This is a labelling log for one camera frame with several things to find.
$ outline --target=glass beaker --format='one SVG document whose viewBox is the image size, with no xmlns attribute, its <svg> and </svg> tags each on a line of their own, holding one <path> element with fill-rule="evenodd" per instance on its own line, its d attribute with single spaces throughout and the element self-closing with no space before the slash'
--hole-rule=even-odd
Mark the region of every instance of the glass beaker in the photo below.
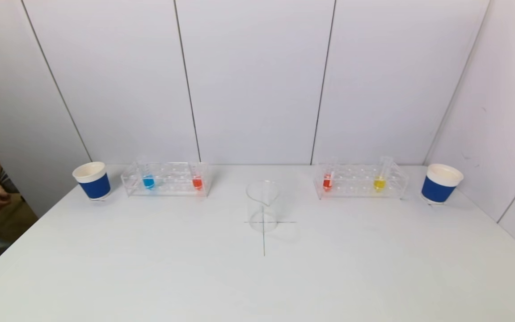
<svg viewBox="0 0 515 322">
<path fill-rule="evenodd" d="M 250 183 L 245 189 L 248 196 L 249 225 L 258 232 L 271 232 L 278 226 L 276 200 L 280 187 L 272 181 Z"/>
</svg>

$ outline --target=white table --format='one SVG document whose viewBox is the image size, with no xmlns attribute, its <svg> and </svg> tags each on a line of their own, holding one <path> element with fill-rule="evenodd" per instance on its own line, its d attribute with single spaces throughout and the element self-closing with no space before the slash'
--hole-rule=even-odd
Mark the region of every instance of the white table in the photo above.
<svg viewBox="0 0 515 322">
<path fill-rule="evenodd" d="M 0 321 L 515 322 L 515 241 L 455 191 L 446 206 L 317 199 L 312 167 L 215 166 L 207 199 L 91 202 L 76 187 L 0 258 Z M 283 186 L 284 220 L 247 221 L 245 186 Z"/>
</svg>

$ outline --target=empty test tube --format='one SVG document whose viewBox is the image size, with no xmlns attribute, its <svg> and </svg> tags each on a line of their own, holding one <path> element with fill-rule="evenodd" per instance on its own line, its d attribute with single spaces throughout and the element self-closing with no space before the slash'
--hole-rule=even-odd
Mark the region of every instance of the empty test tube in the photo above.
<svg viewBox="0 0 515 322">
<path fill-rule="evenodd" d="M 381 157 L 379 172 L 375 176 L 374 186 L 377 192 L 383 191 L 387 186 L 387 178 L 393 167 L 392 157 Z"/>
</svg>

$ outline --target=test tube rack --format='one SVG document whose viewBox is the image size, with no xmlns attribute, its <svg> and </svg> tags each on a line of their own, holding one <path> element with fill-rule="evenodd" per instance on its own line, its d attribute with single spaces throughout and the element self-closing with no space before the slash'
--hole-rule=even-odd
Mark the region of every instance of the test tube rack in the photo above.
<svg viewBox="0 0 515 322">
<path fill-rule="evenodd" d="M 211 176 L 207 163 L 169 162 L 148 163 L 146 178 L 135 162 L 121 175 L 128 196 L 208 196 Z M 154 181 L 147 187 L 146 182 Z"/>
<path fill-rule="evenodd" d="M 337 197 L 402 198 L 409 184 L 409 176 L 393 163 L 385 187 L 374 186 L 380 165 L 350 165 L 320 163 L 315 166 L 313 183 L 319 199 Z"/>
</svg>

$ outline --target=paper cup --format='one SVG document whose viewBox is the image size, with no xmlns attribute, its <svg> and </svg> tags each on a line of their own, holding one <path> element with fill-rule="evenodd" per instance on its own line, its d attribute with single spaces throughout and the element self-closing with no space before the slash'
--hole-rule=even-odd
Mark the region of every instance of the paper cup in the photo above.
<svg viewBox="0 0 515 322">
<path fill-rule="evenodd" d="M 448 165 L 429 165 L 422 196 L 429 204 L 442 204 L 463 179 L 462 172 Z"/>
<path fill-rule="evenodd" d="M 73 177 L 91 200 L 102 200 L 110 194 L 106 165 L 102 162 L 81 165 L 73 171 Z"/>
</svg>

